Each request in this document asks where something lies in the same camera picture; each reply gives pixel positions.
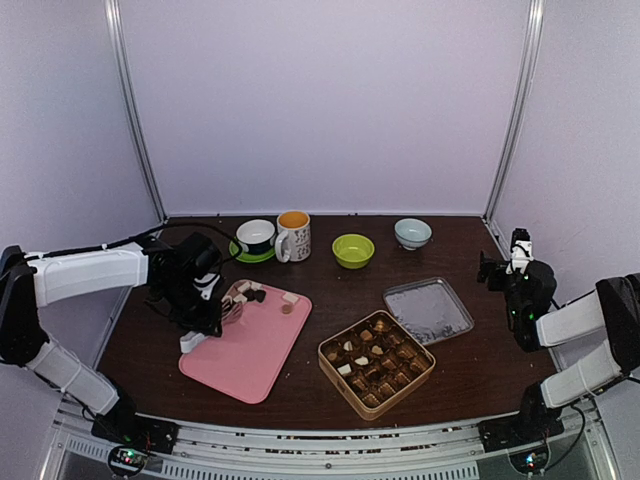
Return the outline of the white metal tongs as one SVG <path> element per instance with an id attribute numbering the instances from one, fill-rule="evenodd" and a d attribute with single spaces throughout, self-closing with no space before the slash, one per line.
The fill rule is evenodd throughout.
<path id="1" fill-rule="evenodd" d="M 246 304 L 236 304 L 233 298 L 234 297 L 229 295 L 225 295 L 222 298 L 220 307 L 218 308 L 219 312 L 214 315 L 214 322 L 210 328 L 210 333 L 205 333 L 202 329 L 191 330 L 180 338 L 180 350 L 183 354 L 194 350 L 208 337 L 221 337 L 225 326 L 231 325 L 241 318 Z"/>

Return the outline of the bear print tin lid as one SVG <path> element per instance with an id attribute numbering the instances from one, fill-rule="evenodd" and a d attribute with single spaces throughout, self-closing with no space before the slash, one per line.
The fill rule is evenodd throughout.
<path id="1" fill-rule="evenodd" d="M 391 315 L 423 346 L 470 332 L 474 321 L 451 285 L 441 277 L 387 288 Z"/>

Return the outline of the gold chocolate tin box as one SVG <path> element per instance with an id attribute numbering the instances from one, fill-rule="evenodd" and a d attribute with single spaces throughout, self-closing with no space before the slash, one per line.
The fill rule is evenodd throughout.
<path id="1" fill-rule="evenodd" d="M 343 349 L 346 341 L 351 349 Z M 365 421 L 373 421 L 423 385 L 436 367 L 436 358 L 392 315 L 378 310 L 321 342 L 321 370 Z M 369 364 L 354 360 L 366 356 Z M 342 376 L 338 368 L 349 365 Z"/>

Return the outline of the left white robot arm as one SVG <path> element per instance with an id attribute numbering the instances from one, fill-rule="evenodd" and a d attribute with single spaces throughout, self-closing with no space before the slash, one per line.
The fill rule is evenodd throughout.
<path id="1" fill-rule="evenodd" d="M 213 296 L 222 255 L 207 236 L 193 233 L 176 245 L 155 235 L 83 249 L 27 253 L 19 246 L 1 254 L 1 360 L 27 369 L 78 401 L 123 444 L 144 433 L 129 396 L 65 348 L 40 319 L 71 303 L 113 300 L 147 289 L 151 303 L 166 302 L 167 318 L 204 335 L 221 332 L 221 307 Z"/>

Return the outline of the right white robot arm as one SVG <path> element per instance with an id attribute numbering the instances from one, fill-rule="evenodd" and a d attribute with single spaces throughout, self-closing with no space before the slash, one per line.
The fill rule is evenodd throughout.
<path id="1" fill-rule="evenodd" d="M 533 258 L 528 243 L 520 242 L 508 261 L 481 253 L 477 281 L 503 293 L 508 329 L 526 352 L 606 331 L 605 340 L 593 351 L 527 387 L 511 421 L 519 440 L 535 440 L 564 407 L 630 377 L 639 368 L 638 274 L 600 280 L 590 292 L 551 310 L 557 286 L 554 271 Z"/>

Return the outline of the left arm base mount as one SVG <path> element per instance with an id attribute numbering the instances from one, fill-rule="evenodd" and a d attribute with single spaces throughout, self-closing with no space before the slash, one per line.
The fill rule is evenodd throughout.
<path id="1" fill-rule="evenodd" d="M 97 415 L 91 434 L 139 451 L 171 454 L 179 426 L 170 421 L 134 415 L 124 420 Z"/>

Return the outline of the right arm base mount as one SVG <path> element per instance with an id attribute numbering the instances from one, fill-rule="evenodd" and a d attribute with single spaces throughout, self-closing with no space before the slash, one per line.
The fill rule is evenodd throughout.
<path id="1" fill-rule="evenodd" d="M 521 419 L 519 414 L 484 420 L 477 428 L 486 453 L 543 442 L 564 432 L 559 419 L 536 423 Z"/>

